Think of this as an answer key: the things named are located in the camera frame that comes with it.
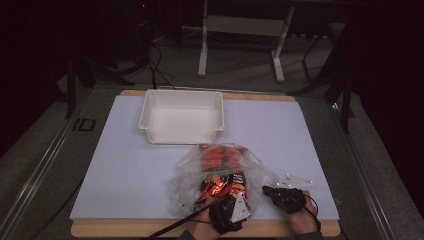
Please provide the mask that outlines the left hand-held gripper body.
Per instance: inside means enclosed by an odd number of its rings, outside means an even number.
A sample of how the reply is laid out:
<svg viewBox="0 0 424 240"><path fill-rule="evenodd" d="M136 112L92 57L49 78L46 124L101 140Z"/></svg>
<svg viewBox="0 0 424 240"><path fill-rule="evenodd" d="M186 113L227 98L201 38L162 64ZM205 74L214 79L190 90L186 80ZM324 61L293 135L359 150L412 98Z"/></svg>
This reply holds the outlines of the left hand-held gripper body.
<svg viewBox="0 0 424 240"><path fill-rule="evenodd" d="M243 193L238 193L236 197L227 195L215 201L209 209L212 225L220 234L241 230L243 222L250 216L250 207Z"/></svg>

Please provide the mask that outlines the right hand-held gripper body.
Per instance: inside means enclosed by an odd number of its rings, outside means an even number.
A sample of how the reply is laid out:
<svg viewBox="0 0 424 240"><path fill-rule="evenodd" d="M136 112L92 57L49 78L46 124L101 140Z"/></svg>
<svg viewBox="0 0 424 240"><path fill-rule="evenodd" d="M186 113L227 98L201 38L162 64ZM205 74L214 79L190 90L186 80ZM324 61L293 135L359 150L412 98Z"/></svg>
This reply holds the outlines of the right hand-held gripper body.
<svg viewBox="0 0 424 240"><path fill-rule="evenodd" d="M302 187L312 184L312 180L285 174L277 183L277 187L271 189L272 202L287 214L300 212L306 205Z"/></svg>

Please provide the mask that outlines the red and black snack packet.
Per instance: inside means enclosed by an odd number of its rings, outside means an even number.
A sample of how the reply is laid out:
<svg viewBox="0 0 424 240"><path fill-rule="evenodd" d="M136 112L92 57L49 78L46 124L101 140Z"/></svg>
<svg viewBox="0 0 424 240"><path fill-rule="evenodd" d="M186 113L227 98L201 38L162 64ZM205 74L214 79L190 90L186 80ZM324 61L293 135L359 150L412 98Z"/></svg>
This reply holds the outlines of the red and black snack packet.
<svg viewBox="0 0 424 240"><path fill-rule="evenodd" d="M196 203L203 203L209 197L222 198L229 195L237 198L239 193L243 195L244 200L248 198L247 181L243 172L228 175L213 175L201 182L200 196L196 200Z"/></svg>

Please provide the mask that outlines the clear plastic bag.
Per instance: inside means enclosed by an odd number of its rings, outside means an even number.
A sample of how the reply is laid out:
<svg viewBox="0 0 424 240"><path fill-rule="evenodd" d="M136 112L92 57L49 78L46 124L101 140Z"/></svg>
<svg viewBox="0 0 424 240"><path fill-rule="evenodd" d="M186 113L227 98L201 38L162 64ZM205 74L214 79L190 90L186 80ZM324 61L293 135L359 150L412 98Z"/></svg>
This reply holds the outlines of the clear plastic bag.
<svg viewBox="0 0 424 240"><path fill-rule="evenodd" d="M247 181L247 196L245 200L250 211L256 212L257 207L263 202L262 187L273 185L277 181L276 174L266 167L262 161L247 148L243 155L243 168L240 170L230 170L224 172L204 172L202 170L201 150L196 145L176 167L177 176L168 184L168 193L171 199L171 212L174 216L187 216L194 209L206 204L200 204L196 200L200 196L201 182L213 175L228 175L231 173L243 172ZM237 144L211 144L211 145L235 145Z"/></svg>

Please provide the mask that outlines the orange snack packet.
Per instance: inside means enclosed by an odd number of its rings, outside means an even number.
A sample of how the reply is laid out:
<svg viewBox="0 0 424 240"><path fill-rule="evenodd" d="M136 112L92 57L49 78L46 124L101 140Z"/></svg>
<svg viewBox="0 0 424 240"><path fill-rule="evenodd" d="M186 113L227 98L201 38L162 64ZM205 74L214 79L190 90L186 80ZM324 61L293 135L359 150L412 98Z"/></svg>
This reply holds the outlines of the orange snack packet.
<svg viewBox="0 0 424 240"><path fill-rule="evenodd" d="M247 148L235 145L201 144L202 170L204 172L224 172L243 168L243 155Z"/></svg>

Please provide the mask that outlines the white plastic bin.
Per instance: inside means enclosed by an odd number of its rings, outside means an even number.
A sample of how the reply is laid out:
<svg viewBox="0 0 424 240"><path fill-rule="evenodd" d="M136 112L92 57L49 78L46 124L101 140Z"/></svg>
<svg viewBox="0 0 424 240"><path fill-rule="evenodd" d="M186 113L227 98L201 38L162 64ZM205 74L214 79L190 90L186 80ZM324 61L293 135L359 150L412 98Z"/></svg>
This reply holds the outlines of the white plastic bin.
<svg viewBox="0 0 424 240"><path fill-rule="evenodd" d="M148 90L138 128L152 144L212 144L225 130L223 94Z"/></svg>

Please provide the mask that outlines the person's left hand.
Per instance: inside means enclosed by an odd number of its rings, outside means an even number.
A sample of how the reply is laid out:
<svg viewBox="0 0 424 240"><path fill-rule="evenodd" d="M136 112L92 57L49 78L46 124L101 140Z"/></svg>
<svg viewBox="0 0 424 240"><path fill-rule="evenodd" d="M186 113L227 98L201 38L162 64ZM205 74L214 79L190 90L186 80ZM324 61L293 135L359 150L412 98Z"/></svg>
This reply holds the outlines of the person's left hand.
<svg viewBox="0 0 424 240"><path fill-rule="evenodd" d="M208 209L194 217L187 225L187 230L196 240L218 240L221 237L211 224Z"/></svg>

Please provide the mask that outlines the white table sheet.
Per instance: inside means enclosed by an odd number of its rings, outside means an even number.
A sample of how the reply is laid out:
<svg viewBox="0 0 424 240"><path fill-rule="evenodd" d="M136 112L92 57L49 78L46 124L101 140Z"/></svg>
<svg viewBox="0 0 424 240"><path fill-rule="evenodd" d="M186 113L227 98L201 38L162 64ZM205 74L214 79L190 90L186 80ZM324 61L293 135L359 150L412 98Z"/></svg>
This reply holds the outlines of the white table sheet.
<svg viewBox="0 0 424 240"><path fill-rule="evenodd" d="M71 212L73 220L170 219L169 191L188 145L158 145L139 128L144 100L116 97ZM296 102L226 100L220 143L247 147L278 176L310 180L322 220L338 219L302 110Z"/></svg>

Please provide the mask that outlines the black floor stand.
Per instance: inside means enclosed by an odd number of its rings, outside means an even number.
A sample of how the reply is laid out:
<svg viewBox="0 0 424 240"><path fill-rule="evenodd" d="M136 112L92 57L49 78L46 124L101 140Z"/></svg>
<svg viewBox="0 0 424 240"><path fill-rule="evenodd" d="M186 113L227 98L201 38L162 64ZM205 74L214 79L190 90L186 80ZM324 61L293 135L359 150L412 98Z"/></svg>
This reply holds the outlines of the black floor stand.
<svg viewBox="0 0 424 240"><path fill-rule="evenodd" d="M302 96L326 84L329 85L324 99L326 103L334 105L342 97L340 125L346 134L349 134L349 111L353 83L353 68L355 67L355 51L349 36L342 32L339 35L323 68L316 75L315 80L299 90L288 92L288 96Z"/></svg>

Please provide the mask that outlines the white metal stand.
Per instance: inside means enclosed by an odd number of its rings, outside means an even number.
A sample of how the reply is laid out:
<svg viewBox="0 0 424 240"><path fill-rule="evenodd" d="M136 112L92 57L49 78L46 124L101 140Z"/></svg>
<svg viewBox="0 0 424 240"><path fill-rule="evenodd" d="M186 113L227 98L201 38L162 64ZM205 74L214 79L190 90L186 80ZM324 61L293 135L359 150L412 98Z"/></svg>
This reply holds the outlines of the white metal stand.
<svg viewBox="0 0 424 240"><path fill-rule="evenodd" d="M222 32L234 34L260 35L278 37L278 45L271 51L273 68L277 82L285 80L280 55L288 36L292 18L296 9L290 5L284 20L257 19L211 15L208 11L209 0L203 0L202 43L198 65L198 76L205 77L208 59L208 33Z"/></svg>

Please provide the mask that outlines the aluminium rail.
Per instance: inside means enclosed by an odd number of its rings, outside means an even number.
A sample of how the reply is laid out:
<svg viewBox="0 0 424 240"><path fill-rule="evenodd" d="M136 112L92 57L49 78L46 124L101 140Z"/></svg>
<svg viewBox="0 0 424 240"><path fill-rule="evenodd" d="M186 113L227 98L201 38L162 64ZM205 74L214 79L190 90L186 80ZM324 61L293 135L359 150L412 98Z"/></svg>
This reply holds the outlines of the aluminium rail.
<svg viewBox="0 0 424 240"><path fill-rule="evenodd" d="M0 240L13 235L91 93L77 94L68 117L65 105L54 103L0 158Z"/></svg>
<svg viewBox="0 0 424 240"><path fill-rule="evenodd" d="M351 103L346 108L348 130L342 128L343 139L349 154L364 198L383 240L396 240L395 210L392 209L397 199L394 190L404 192L391 158L381 142L374 126L360 103Z"/></svg>

